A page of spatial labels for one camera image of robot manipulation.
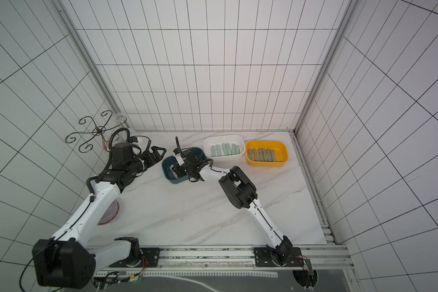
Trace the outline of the mint knife vertical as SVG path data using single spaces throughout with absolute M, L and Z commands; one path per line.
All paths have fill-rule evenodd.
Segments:
M 223 155 L 227 156 L 228 155 L 227 145 L 225 143 L 222 143 L 221 148 L 222 148 L 222 151 L 223 151 Z

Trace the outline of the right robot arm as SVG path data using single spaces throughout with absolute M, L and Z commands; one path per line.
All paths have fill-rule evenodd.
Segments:
M 248 211 L 267 235 L 270 244 L 266 246 L 266 250 L 274 264 L 284 266 L 292 256 L 292 242 L 266 213 L 259 200 L 256 186 L 241 168 L 234 166 L 231 169 L 222 169 L 213 167 L 208 162 L 198 165 L 177 163 L 170 167 L 170 171 L 176 178 L 187 176 L 193 182 L 218 182 L 229 202 L 237 209 Z

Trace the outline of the white storage box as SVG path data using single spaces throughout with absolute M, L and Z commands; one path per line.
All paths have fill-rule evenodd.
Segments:
M 211 157 L 211 146 L 215 146 L 217 144 L 219 144 L 221 146 L 222 143 L 229 143 L 230 145 L 232 145 L 232 144 L 239 145 L 241 153 L 239 155 L 224 156 L 222 148 L 221 148 L 221 152 L 222 152 L 221 156 Z M 205 155 L 208 158 L 212 158 L 214 161 L 218 161 L 218 162 L 219 161 L 233 161 L 233 160 L 240 159 L 243 156 L 243 154 L 245 153 L 245 143 L 244 143 L 242 137 L 239 135 L 213 136 L 213 137 L 208 137 L 204 140 L 203 150 L 204 150 Z

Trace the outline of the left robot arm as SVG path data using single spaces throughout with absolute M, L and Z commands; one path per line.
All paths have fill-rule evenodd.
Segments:
M 108 246 L 89 251 L 87 244 L 103 214 L 139 175 L 162 161 L 166 149 L 141 149 L 132 141 L 112 146 L 100 174 L 87 179 L 90 191 L 85 202 L 49 239 L 32 248 L 37 282 L 42 287 L 81 289 L 94 274 L 116 262 L 136 266 L 144 257 L 135 237 L 119 237 Z

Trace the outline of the yellow storage box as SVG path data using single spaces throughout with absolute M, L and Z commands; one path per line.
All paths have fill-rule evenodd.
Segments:
M 254 167 L 282 167 L 289 159 L 287 147 L 279 141 L 249 141 L 245 154 Z

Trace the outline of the dark teal storage box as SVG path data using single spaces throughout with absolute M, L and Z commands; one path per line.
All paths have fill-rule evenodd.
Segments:
M 198 160 L 206 159 L 206 156 L 201 148 L 192 147 L 193 154 Z M 179 184 L 183 181 L 187 181 L 189 179 L 188 175 L 177 178 L 172 170 L 172 167 L 177 163 L 177 160 L 174 156 L 169 156 L 162 161 L 162 170 L 164 172 L 165 178 L 172 184 Z

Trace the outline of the olive knife pair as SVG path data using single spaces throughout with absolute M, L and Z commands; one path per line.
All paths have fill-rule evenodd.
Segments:
M 269 148 L 266 149 L 266 157 L 269 162 L 272 162 L 271 150 Z

